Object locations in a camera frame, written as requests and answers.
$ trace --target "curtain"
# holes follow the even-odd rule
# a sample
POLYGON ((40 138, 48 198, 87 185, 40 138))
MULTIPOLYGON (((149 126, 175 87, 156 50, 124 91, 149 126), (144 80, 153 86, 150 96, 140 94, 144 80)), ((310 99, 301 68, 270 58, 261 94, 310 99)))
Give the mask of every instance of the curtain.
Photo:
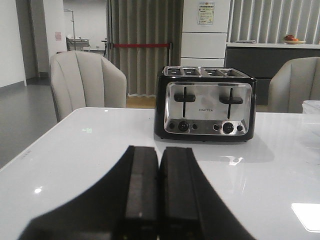
POLYGON ((319 0, 233 0, 229 42, 282 43, 287 34, 318 44, 319 0))
MULTIPOLYGON (((109 0, 113 44, 172 43, 171 65, 180 64, 183 0, 109 0)), ((168 65, 167 48, 113 48, 111 62, 127 78, 129 95, 154 95, 157 75, 168 65)))

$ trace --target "red rope barrier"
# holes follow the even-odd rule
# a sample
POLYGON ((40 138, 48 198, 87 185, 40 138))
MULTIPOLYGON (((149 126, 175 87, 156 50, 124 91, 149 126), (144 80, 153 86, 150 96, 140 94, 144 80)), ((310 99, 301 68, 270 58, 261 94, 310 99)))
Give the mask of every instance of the red rope barrier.
POLYGON ((113 44, 114 48, 169 48, 169 43, 162 44, 113 44))

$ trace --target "four-slice toaster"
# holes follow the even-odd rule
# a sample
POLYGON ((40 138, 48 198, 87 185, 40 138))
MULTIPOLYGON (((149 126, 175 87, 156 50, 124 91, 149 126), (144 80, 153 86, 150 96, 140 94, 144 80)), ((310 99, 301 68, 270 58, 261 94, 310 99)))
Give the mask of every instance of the four-slice toaster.
POLYGON ((256 85, 233 68, 166 66, 154 132, 164 139, 240 142, 254 135, 256 85))

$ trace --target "refrigerator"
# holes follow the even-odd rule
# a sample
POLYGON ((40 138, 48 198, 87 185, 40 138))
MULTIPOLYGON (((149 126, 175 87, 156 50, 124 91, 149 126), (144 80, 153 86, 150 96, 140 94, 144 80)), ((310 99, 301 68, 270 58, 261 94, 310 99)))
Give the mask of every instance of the refrigerator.
POLYGON ((231 0, 184 0, 181 66, 223 67, 231 0))

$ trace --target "white chair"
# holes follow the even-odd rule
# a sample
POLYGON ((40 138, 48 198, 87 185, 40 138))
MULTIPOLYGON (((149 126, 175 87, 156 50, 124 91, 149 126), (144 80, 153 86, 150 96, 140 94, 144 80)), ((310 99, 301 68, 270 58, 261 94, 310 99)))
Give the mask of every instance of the white chair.
POLYGON ((289 60, 270 82, 269 112, 302 113, 304 100, 320 100, 320 57, 289 60))
POLYGON ((126 107, 126 76, 103 56, 67 51, 50 61, 57 120, 83 107, 126 107))

